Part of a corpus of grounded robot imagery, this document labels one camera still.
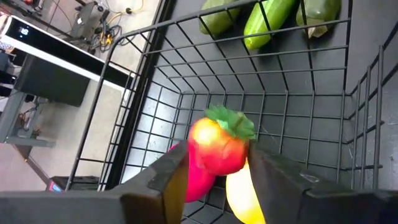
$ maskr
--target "plastic apple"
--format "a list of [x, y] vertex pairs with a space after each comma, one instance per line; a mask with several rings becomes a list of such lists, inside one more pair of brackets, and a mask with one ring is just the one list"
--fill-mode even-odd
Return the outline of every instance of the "plastic apple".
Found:
[[226, 176], [226, 198], [236, 218], [246, 224], [266, 223], [251, 181], [249, 164]]
[[196, 162], [214, 175], [228, 175], [242, 169], [248, 155], [248, 140], [254, 125], [242, 112], [210, 106], [206, 118], [191, 128], [189, 143], [195, 146]]
[[201, 199], [211, 189], [216, 179], [215, 175], [209, 174], [207, 170], [196, 165], [194, 150], [195, 148], [188, 144], [189, 168], [185, 202], [194, 202]]

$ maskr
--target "apple leaf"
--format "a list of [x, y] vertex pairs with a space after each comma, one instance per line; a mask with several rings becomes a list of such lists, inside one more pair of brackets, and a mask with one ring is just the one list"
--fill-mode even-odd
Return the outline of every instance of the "apple leaf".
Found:
[[216, 121], [233, 138], [242, 140], [255, 139], [254, 124], [244, 113], [233, 111], [224, 106], [210, 105], [205, 116]]

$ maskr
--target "cucumber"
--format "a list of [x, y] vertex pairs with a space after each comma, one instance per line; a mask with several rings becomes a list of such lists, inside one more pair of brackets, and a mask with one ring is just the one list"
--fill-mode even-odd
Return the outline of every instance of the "cucumber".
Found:
[[[336, 19], [341, 8], [341, 0], [304, 0], [305, 15], [308, 25], [315, 25]], [[296, 22], [304, 25], [301, 5], [298, 8]], [[330, 26], [311, 27], [308, 29], [308, 38], [320, 37], [328, 32]]]
[[[201, 9], [204, 10], [216, 6], [223, 6], [235, 1], [237, 0], [206, 0], [203, 3]], [[234, 8], [229, 10], [233, 20], [237, 18], [237, 16], [239, 15], [239, 11], [240, 8]], [[205, 22], [207, 28], [209, 28], [212, 35], [221, 34], [233, 24], [226, 11], [217, 12], [207, 16], [202, 16], [201, 18], [203, 19], [203, 22]], [[205, 26], [200, 21], [199, 21], [199, 29], [200, 32], [204, 34], [209, 34]]]
[[[268, 0], [261, 3], [264, 6], [271, 30], [277, 30], [282, 26], [286, 18], [289, 16], [294, 3], [295, 0]], [[260, 5], [259, 3], [256, 3], [246, 23], [246, 26], [244, 27], [243, 34], [260, 34], [266, 31], [268, 31], [268, 29], [262, 16]], [[259, 47], [268, 43], [270, 39], [270, 35], [247, 37], [244, 39], [244, 44], [249, 50], [258, 49]]]

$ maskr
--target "black wire basket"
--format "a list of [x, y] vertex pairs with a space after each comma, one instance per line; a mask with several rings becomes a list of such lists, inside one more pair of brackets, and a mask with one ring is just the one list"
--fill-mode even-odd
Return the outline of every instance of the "black wire basket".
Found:
[[[300, 1], [281, 29], [259, 34], [270, 34], [270, 43], [249, 51], [243, 42], [244, 22], [259, 2], [242, 0], [198, 11], [119, 38], [109, 51], [103, 73], [109, 64], [118, 65], [112, 57], [120, 41], [128, 41], [141, 55], [139, 66], [126, 83], [126, 97], [120, 103], [103, 161], [81, 157], [107, 79], [101, 76], [68, 187], [74, 183], [80, 161], [103, 164], [98, 190], [124, 183], [187, 139], [191, 125], [204, 116], [204, 110], [219, 104], [244, 112], [254, 122], [258, 144], [267, 150], [347, 188], [378, 189], [383, 168], [379, 160], [382, 91], [397, 71], [396, 62], [387, 70], [383, 61], [397, 24], [375, 59], [363, 65], [364, 75], [350, 83], [347, 77], [358, 75], [348, 72], [352, 0], [343, 1], [335, 21], [318, 25], [334, 26], [318, 40], [306, 38], [313, 26], [295, 24]], [[225, 34], [215, 38], [199, 32], [200, 23], [206, 26], [202, 16], [237, 7], [242, 8], [239, 19]], [[144, 48], [133, 38], [145, 40]], [[224, 188], [225, 178], [218, 177], [206, 197], [186, 204], [182, 222], [238, 222]]]

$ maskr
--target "plastic vegetable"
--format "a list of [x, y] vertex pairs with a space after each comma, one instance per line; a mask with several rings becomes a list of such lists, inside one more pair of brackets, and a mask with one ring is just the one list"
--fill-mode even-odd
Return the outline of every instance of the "plastic vegetable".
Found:
[[[267, 20], [271, 30], [279, 29], [289, 16], [290, 11], [295, 3], [295, 0], [268, 0], [261, 4], [264, 6], [264, 11], [267, 15]], [[260, 34], [268, 31], [264, 17], [262, 16], [260, 4], [257, 3], [244, 27], [244, 35]], [[270, 35], [259, 35], [255, 37], [247, 37], [244, 39], [246, 47], [251, 49], [258, 49], [259, 47], [268, 43], [271, 39]]]
[[[341, 8], [341, 0], [304, 0], [305, 15], [308, 25], [320, 24], [336, 19]], [[303, 14], [301, 5], [298, 8], [296, 22], [303, 26]], [[308, 28], [308, 38], [320, 37], [330, 29], [330, 26], [318, 26]]]
[[185, 202], [194, 202], [201, 199], [211, 189], [216, 179], [207, 170], [199, 168], [195, 161], [194, 147], [188, 144], [189, 168], [188, 168], [188, 187], [185, 195]]
[[[216, 6], [223, 6], [225, 4], [229, 4], [235, 1], [237, 0], [206, 0], [205, 3], [203, 3], [201, 9], [204, 10]], [[233, 20], [237, 18], [239, 11], [240, 11], [239, 8], [234, 8], [229, 10]], [[221, 34], [233, 24], [232, 20], [229, 18], [229, 15], [226, 11], [221, 11], [207, 16], [202, 16], [201, 18], [203, 19], [203, 22], [206, 24], [207, 28], [209, 28], [212, 35]], [[200, 23], [199, 26], [200, 32], [204, 34], [209, 34], [203, 23], [201, 23], [200, 21], [199, 23]]]
[[254, 138], [254, 125], [242, 112], [223, 106], [210, 106], [206, 118], [190, 130], [197, 164], [214, 175], [228, 175], [242, 169], [248, 154], [248, 140]]
[[249, 164], [226, 176], [226, 198], [236, 218], [246, 224], [266, 223], [251, 181]]

